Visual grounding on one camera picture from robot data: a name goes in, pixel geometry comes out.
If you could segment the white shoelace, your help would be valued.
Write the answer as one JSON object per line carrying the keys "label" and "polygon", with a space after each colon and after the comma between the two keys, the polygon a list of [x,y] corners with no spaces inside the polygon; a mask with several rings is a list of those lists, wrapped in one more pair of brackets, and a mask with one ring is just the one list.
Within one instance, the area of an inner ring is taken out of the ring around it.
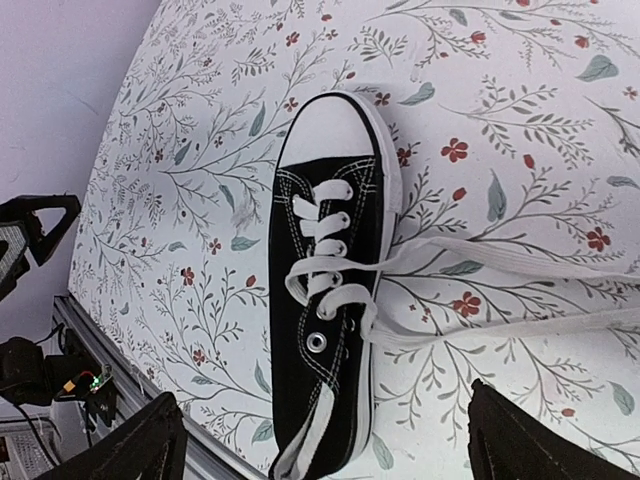
{"label": "white shoelace", "polygon": [[[295,245],[301,245],[303,239],[309,239],[310,244],[292,264],[284,285],[303,307],[300,319],[304,323],[304,347],[312,353],[335,347],[340,331],[356,331],[367,344],[419,348],[441,338],[467,338],[475,334],[525,338],[639,327],[636,307],[600,311],[577,307],[575,313],[568,314],[561,312],[558,302],[547,303],[543,298],[559,281],[580,283],[587,291],[604,288],[610,296],[623,295],[638,288],[639,277],[634,273],[595,268],[549,251],[537,257],[531,245],[513,251],[474,239],[452,237],[412,238],[389,256],[385,237],[393,213],[389,206],[380,209],[379,229],[373,234],[379,241],[372,248],[375,262],[359,261],[356,257],[365,249],[352,243],[364,205],[359,203],[354,213],[346,210],[357,195],[354,188],[345,180],[327,180],[310,193],[309,198],[295,194],[287,203],[289,217],[298,221],[293,231]],[[409,329],[393,317],[390,304],[377,302],[377,285],[384,276],[427,277],[425,263],[415,268],[409,265],[430,250],[459,259],[437,272],[441,280],[463,281],[482,270],[499,271],[528,278],[526,287],[535,295],[525,301],[522,314],[515,316],[467,292],[445,306],[447,313],[457,318],[457,327]]]}

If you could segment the black canvas sneaker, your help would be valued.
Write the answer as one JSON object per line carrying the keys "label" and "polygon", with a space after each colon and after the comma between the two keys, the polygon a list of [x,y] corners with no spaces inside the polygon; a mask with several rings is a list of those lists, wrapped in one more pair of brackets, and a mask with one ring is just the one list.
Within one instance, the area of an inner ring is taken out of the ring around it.
{"label": "black canvas sneaker", "polygon": [[321,479],[364,450],[381,265],[402,204],[389,130],[350,92],[307,101],[282,145],[269,221],[273,479]]}

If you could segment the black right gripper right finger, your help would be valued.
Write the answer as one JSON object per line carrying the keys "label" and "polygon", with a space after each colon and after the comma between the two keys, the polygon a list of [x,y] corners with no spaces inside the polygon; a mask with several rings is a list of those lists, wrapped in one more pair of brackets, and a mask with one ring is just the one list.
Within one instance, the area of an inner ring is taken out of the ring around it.
{"label": "black right gripper right finger", "polygon": [[481,380],[474,380],[471,388],[468,455],[475,479],[635,477],[555,434]]}

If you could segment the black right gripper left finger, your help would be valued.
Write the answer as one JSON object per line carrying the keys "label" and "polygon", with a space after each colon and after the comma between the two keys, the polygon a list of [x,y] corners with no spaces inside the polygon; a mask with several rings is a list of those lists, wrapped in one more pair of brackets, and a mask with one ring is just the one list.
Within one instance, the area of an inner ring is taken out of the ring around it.
{"label": "black right gripper left finger", "polygon": [[175,396],[163,392],[93,447],[37,480],[181,480],[187,431]]}

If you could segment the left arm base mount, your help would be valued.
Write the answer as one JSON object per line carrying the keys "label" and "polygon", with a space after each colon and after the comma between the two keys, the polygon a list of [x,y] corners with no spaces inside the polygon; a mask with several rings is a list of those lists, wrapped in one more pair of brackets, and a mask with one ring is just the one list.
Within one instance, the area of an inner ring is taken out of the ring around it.
{"label": "left arm base mount", "polygon": [[59,354],[47,355],[40,342],[23,337],[1,344],[1,397],[17,406],[80,402],[91,419],[110,427],[118,395],[112,366],[99,362],[74,330],[58,325],[51,335]]}

